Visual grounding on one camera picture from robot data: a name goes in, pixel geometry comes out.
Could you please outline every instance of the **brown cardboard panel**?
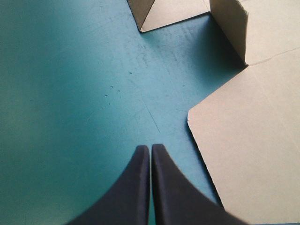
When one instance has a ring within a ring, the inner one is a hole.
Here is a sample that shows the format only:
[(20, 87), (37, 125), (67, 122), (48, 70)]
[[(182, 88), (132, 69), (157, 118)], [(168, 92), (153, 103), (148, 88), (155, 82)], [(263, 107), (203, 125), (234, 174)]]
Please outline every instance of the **brown cardboard panel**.
[(237, 0), (210, 0), (210, 11), (236, 52), (245, 61), (248, 14)]
[(250, 66), (189, 111), (225, 210), (300, 222), (300, 50)]
[(141, 32), (209, 12), (209, 0), (128, 0)]

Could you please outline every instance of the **cardboard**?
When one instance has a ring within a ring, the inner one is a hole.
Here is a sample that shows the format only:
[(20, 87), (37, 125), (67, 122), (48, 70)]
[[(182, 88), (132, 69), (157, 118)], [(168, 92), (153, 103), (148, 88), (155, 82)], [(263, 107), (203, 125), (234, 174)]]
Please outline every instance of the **cardboard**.
[(248, 13), (237, 0), (211, 0), (210, 11), (238, 55), (246, 63)]
[(299, 0), (210, 0), (210, 7), (237, 53), (249, 65), (299, 47)]
[(128, 0), (140, 32), (157, 29), (206, 12), (209, 0)]
[(250, 224), (298, 223), (300, 1), (210, 4), (249, 67), (192, 108), (188, 125), (226, 211)]
[(250, 224), (300, 222), (299, 65), (295, 50), (249, 67), (188, 114), (225, 210)]

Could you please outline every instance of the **floor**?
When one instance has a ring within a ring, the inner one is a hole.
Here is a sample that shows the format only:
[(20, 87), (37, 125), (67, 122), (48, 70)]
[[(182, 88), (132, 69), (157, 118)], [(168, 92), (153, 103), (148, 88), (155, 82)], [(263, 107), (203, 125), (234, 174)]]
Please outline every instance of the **floor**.
[(243, 63), (209, 14), (140, 34), (126, 0), (0, 8), (0, 224), (73, 219), (139, 144), (218, 201), (187, 114)]

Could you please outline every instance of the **black curved piece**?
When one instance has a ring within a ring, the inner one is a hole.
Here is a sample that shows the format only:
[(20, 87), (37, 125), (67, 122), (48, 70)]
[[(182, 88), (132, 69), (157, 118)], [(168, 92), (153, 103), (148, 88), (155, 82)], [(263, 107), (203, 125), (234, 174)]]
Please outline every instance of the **black curved piece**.
[(152, 147), (152, 187), (157, 225), (245, 225), (199, 192), (160, 144)]
[(113, 186), (68, 225), (147, 225), (149, 164), (147, 146), (138, 146)]

